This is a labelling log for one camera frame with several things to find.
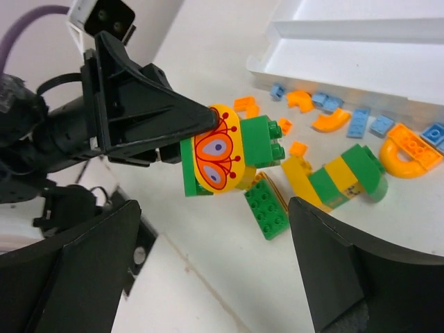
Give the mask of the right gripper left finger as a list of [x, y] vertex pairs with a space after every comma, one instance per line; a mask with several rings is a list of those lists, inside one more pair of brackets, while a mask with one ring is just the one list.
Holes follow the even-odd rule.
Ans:
[[110, 332], [126, 259], [94, 250], [97, 221], [1, 255], [2, 332]]

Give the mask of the yellow butterfly rounded brick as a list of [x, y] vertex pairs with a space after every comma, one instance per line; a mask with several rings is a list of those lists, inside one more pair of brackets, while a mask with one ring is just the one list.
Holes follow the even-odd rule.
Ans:
[[226, 105], [210, 110], [218, 117], [216, 128], [191, 139], [194, 173], [204, 189], [220, 194], [237, 188], [245, 176], [241, 119]]

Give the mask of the green small square brick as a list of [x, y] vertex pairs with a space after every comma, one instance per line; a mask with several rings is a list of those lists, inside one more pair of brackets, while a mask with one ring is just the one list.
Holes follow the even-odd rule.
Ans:
[[285, 152], [278, 142], [283, 132], [277, 121], [262, 115], [243, 119], [240, 125], [246, 165], [257, 169], [280, 165]]

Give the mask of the green yellow bricks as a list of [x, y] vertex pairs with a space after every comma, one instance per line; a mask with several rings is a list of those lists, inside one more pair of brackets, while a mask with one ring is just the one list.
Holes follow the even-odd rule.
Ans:
[[355, 144], [309, 176], [323, 206], [333, 210], [360, 194], [380, 202], [389, 185], [385, 169], [368, 146]]

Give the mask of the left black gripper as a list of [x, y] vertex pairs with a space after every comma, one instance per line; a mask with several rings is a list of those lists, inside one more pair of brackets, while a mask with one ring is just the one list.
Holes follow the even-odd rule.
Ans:
[[[116, 37], [100, 32], [94, 43], [84, 54], [81, 74], [52, 78], [36, 93], [11, 78], [25, 94], [16, 102], [25, 118], [19, 120], [15, 112], [6, 126], [21, 137], [1, 145], [1, 203], [32, 200], [50, 186], [49, 173], [102, 154], [111, 162], [141, 167], [156, 160], [177, 164], [181, 141], [217, 127], [214, 110], [173, 91], [153, 63], [133, 62]], [[77, 81], [82, 81], [83, 97], [49, 112], [42, 94]], [[91, 138], [97, 151], [89, 145]]]

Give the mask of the green two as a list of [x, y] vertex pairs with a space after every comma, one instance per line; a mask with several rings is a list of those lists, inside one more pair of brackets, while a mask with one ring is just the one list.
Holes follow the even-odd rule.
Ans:
[[288, 214], [283, 210], [267, 181], [256, 182], [244, 193], [244, 197], [267, 241], [289, 228]]

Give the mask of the long yellow brick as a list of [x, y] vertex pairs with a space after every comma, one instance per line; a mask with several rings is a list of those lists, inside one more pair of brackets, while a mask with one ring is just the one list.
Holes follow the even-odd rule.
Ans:
[[324, 212], [331, 212], [332, 208], [325, 205], [309, 180], [312, 174], [311, 164], [303, 157], [291, 155], [281, 163], [282, 170], [293, 189], [294, 194]]

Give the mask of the green plate brick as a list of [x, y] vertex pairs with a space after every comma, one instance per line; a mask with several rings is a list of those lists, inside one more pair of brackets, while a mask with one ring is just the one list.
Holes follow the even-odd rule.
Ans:
[[204, 189], [196, 179], [190, 138], [180, 142], [180, 152], [185, 196], [211, 196], [212, 192]]

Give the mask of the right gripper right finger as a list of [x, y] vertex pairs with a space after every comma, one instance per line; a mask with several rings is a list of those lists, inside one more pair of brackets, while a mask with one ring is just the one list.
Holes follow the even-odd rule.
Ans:
[[289, 201], [316, 332], [442, 332], [443, 257], [392, 244]]

